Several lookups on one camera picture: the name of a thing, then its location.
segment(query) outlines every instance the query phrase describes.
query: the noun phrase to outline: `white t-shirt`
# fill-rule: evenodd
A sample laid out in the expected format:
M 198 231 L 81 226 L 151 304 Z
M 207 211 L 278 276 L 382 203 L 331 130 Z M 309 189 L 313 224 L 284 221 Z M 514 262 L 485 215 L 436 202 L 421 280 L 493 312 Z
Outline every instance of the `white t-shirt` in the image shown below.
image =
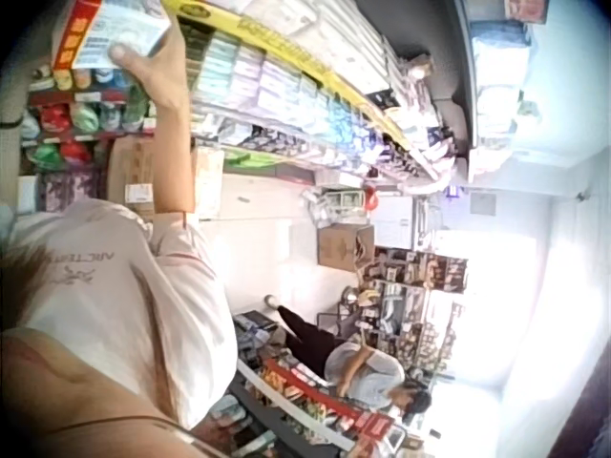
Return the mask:
M 361 349 L 361 345 L 345 342 L 328 355 L 325 363 L 325 379 L 339 384 L 347 361 Z M 371 408 L 390 405 L 389 391 L 405 380 L 405 371 L 396 358 L 380 350 L 374 350 L 366 363 L 354 375 L 347 396 Z
M 236 371 L 236 336 L 195 215 L 157 215 L 146 225 L 125 207 L 84 200 L 19 220 L 11 238 L 44 244 L 53 257 L 26 327 L 154 403 L 151 328 L 133 266 L 157 303 L 181 424 L 194 427 L 223 395 Z

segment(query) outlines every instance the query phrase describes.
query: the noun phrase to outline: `shopkeeper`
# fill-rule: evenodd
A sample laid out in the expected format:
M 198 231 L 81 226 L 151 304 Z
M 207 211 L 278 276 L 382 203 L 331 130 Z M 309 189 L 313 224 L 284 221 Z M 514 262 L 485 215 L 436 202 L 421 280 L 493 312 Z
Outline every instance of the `shopkeeper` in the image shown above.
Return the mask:
M 272 336 L 272 344 L 285 344 L 295 358 L 323 380 L 336 386 L 336 394 L 379 410 L 391 405 L 407 415 L 425 412 L 431 394 L 419 384 L 406 382 L 396 358 L 365 344 L 347 342 L 307 323 L 299 315 L 266 296 L 265 303 L 277 310 L 288 328 Z
M 145 225 L 120 205 L 81 200 L 17 221 L 0 252 L 3 441 L 18 442 L 17 456 L 32 444 L 41 456 L 209 456 L 185 430 L 223 395 L 238 352 L 193 214 L 177 19 L 155 56 L 120 44 L 110 56 L 158 107 L 156 214 Z

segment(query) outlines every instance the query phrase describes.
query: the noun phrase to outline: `gray shirt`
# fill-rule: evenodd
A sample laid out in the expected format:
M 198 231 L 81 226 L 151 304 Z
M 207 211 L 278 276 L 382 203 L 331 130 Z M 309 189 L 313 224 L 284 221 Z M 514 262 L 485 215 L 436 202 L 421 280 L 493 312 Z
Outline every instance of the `gray shirt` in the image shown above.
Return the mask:
M 335 348 L 325 364 L 325 378 L 337 385 L 342 378 L 348 359 L 359 351 L 361 345 L 346 342 Z M 347 396 L 371 408 L 390 405 L 389 391 L 403 383 L 405 372 L 396 358 L 374 350 L 366 363 L 354 375 Z

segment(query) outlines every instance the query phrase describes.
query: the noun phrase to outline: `black pants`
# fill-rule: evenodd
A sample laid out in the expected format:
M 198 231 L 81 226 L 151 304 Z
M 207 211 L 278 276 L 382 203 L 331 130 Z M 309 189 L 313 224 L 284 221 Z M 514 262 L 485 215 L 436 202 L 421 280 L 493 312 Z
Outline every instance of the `black pants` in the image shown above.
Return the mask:
M 282 305 L 278 307 L 278 313 L 288 328 L 295 333 L 294 336 L 286 333 L 288 349 L 295 358 L 324 380 L 328 355 L 345 340 L 319 329 L 314 324 L 306 323 L 302 317 Z

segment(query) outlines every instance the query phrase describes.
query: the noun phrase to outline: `store aisle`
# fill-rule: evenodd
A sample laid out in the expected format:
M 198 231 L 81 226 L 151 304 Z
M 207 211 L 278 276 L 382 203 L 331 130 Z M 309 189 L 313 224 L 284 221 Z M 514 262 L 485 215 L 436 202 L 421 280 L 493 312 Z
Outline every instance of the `store aisle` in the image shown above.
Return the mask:
M 220 218 L 203 223 L 233 313 L 265 310 L 276 295 L 306 320 L 328 310 L 354 274 L 317 265 L 316 229 L 304 185 L 224 175 Z

